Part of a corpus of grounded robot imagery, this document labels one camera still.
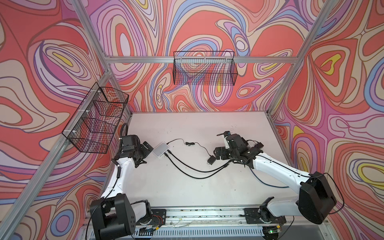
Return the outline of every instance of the psychedelic wallpaper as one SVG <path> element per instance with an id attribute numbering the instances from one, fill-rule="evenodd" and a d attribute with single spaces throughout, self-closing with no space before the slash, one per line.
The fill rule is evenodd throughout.
<path id="1" fill-rule="evenodd" d="M 69 1 L 0 0 L 0 220 L 102 74 Z M 108 167 L 69 147 L 15 239 L 72 239 Z"/>
<path id="2" fill-rule="evenodd" d="M 95 0 L 86 10 L 109 56 L 232 50 L 296 56 L 322 0 Z M 117 63 L 132 111 L 264 111 L 289 64 L 239 63 L 235 86 L 174 86 L 173 64 Z"/>
<path id="3" fill-rule="evenodd" d="M 383 1 L 339 1 L 273 114 L 295 166 L 340 188 L 340 239 L 384 239 L 383 39 Z"/>

